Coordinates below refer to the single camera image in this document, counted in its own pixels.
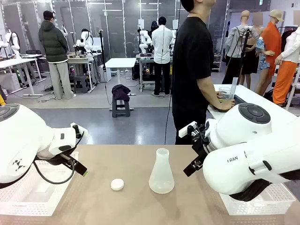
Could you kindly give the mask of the person's left hand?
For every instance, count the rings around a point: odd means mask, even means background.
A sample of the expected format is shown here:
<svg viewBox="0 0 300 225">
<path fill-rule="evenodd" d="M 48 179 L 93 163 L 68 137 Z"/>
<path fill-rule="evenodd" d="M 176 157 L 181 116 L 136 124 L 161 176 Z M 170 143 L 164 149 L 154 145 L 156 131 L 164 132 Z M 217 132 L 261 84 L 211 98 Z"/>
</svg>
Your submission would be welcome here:
<svg viewBox="0 0 300 225">
<path fill-rule="evenodd" d="M 218 99 L 220 99 L 220 100 L 232 99 L 231 94 L 228 91 L 221 90 L 221 91 L 217 91 L 216 94 L 217 94 Z"/>
</svg>

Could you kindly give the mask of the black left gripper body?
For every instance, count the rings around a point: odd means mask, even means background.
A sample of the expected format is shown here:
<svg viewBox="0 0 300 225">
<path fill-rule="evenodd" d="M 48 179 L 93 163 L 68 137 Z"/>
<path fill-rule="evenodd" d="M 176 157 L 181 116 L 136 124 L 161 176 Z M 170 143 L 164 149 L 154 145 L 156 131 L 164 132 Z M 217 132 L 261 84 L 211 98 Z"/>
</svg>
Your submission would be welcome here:
<svg viewBox="0 0 300 225">
<path fill-rule="evenodd" d="M 47 161 L 51 165 L 67 164 L 70 165 L 73 162 L 77 164 L 77 160 L 71 156 L 72 151 L 64 151 L 57 155 L 50 152 L 39 152 L 37 158 L 39 160 Z"/>
</svg>

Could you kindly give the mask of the person's right hand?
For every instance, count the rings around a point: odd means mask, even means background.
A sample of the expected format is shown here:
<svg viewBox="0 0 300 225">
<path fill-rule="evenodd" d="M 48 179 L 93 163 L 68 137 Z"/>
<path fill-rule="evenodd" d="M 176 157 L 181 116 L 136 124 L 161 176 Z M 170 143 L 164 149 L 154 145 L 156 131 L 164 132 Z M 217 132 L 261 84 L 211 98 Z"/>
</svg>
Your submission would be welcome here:
<svg viewBox="0 0 300 225">
<path fill-rule="evenodd" d="M 227 100 L 223 99 L 223 100 L 220 101 L 220 104 L 218 106 L 218 110 L 227 112 L 231 108 L 233 108 L 234 106 L 235 106 L 235 100 L 233 100 L 233 99 L 227 99 Z"/>
</svg>

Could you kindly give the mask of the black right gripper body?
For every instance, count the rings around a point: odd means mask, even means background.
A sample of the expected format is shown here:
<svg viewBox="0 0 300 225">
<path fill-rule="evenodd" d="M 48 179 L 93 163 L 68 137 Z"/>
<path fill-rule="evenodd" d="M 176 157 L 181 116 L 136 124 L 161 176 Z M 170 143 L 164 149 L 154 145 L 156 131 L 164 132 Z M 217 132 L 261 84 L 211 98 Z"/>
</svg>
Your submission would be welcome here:
<svg viewBox="0 0 300 225">
<path fill-rule="evenodd" d="M 191 164 L 203 164 L 205 158 L 209 154 L 209 135 L 206 135 L 203 131 L 193 131 L 192 140 L 194 141 L 192 149 L 197 154 L 197 157 L 191 162 Z"/>
</svg>

